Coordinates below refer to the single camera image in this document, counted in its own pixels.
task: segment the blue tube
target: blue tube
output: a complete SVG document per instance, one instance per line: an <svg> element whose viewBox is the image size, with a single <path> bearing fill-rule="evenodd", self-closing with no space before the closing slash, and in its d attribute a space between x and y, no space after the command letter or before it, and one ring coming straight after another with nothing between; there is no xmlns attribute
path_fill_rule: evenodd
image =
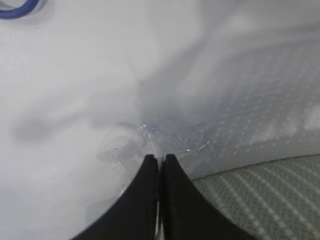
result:
<svg viewBox="0 0 320 240"><path fill-rule="evenodd" d="M0 19L17 19L31 13L38 5L39 0L26 0L26 2L17 8L10 10L0 10Z"/></svg>

